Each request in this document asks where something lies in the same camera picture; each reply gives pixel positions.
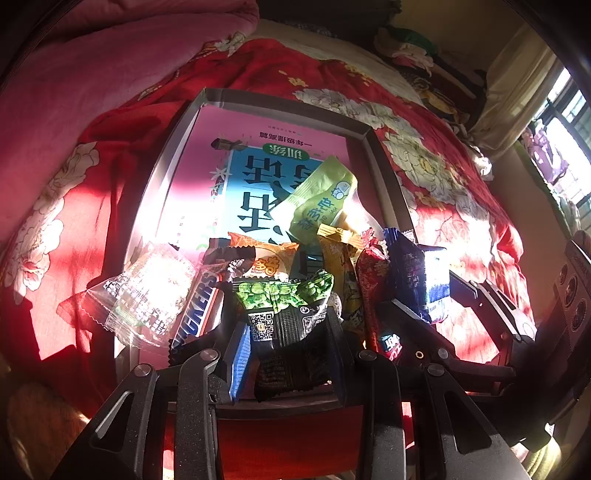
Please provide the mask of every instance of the red bedsheet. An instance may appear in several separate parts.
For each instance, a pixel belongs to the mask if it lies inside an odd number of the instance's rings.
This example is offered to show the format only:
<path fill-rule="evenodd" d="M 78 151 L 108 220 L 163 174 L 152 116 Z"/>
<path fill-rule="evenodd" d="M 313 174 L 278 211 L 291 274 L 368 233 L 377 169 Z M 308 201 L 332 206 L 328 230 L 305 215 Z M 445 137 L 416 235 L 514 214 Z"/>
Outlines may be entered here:
<path fill-rule="evenodd" d="M 88 416 L 113 390 L 115 369 L 112 334 L 81 313 L 80 296 L 121 268 L 154 161 L 183 109 L 205 87 L 298 99 L 372 125 L 391 154 L 419 240 L 448 247 L 452 269 L 463 278 L 489 278 L 531 312 L 517 264 L 519 235 L 441 120 L 341 61 L 311 59 L 274 40 L 240 47 L 241 42 L 237 34 L 206 44 L 169 77 L 93 121 L 5 252 L 0 348 L 15 367 L 48 383 Z M 487 361 L 496 353 L 475 316 L 457 304 L 438 329 L 464 359 Z M 328 424 L 302 420 L 299 433 L 284 445 L 293 455 L 284 458 L 277 456 L 273 438 L 287 424 L 270 425 L 273 435 L 260 432 L 254 440 L 252 429 L 221 422 L 226 477 L 293 478 L 353 467 L 358 440 L 343 439 L 355 437 L 360 417 L 338 415 L 331 417 L 330 435 L 324 431 Z M 320 431 L 332 447 L 312 442 Z M 333 448 L 336 453 L 327 456 Z"/>

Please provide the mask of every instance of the beige curtain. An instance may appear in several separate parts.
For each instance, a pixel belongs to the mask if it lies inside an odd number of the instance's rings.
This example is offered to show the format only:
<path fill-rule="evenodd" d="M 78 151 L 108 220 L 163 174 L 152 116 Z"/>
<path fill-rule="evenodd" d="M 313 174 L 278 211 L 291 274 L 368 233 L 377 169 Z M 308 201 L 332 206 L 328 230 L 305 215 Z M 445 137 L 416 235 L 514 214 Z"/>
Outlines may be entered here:
<path fill-rule="evenodd" d="M 486 74 L 486 104 L 470 130 L 491 159 L 519 138 L 544 103 L 563 66 L 540 36 L 524 24 Z"/>

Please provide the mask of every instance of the green oval label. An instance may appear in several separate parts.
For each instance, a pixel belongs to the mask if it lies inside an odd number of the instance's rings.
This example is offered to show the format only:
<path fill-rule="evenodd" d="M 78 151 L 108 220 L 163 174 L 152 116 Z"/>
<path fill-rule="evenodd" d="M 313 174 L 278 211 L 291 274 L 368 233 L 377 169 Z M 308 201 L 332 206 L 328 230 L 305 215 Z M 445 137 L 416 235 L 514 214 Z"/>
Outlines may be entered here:
<path fill-rule="evenodd" d="M 277 155 L 278 157 L 295 158 L 296 160 L 309 160 L 310 158 L 308 152 L 301 148 L 266 143 L 262 146 L 262 149 L 263 152 L 268 153 L 269 155 Z"/>

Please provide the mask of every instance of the wall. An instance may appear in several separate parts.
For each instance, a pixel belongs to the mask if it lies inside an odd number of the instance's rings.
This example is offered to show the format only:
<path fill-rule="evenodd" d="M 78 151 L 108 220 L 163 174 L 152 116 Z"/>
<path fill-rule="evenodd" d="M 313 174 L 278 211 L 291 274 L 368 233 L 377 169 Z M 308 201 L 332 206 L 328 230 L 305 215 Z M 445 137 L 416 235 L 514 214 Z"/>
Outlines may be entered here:
<path fill-rule="evenodd" d="M 487 70 L 524 20 L 503 0 L 403 0 L 396 27 L 410 28 L 438 47 Z"/>
<path fill-rule="evenodd" d="M 554 298 L 553 284 L 563 265 L 566 237 L 548 197 L 534 183 L 514 147 L 493 165 L 491 192 L 517 227 L 524 254 L 519 266 L 527 279 L 534 318 L 539 321 Z"/>

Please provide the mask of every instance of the round metal pivot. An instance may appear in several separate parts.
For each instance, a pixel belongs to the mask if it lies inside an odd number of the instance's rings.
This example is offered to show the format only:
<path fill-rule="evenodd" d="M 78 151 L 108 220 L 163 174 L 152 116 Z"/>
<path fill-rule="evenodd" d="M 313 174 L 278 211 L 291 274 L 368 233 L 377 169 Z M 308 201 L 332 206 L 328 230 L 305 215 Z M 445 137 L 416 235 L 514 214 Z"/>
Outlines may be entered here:
<path fill-rule="evenodd" d="M 445 373 L 445 368 L 439 364 L 429 364 L 427 367 L 427 372 L 429 372 L 429 375 L 434 377 L 440 377 Z"/>
<path fill-rule="evenodd" d="M 145 377 L 150 373 L 152 367 L 148 364 L 139 364 L 134 368 L 134 375 L 136 377 Z"/>
<path fill-rule="evenodd" d="M 358 355 L 359 358 L 365 362 L 371 362 L 378 357 L 378 354 L 373 350 L 361 350 Z"/>
<path fill-rule="evenodd" d="M 217 355 L 217 350 L 214 350 L 213 348 L 206 348 L 199 352 L 199 356 L 207 362 L 213 362 L 217 358 Z"/>

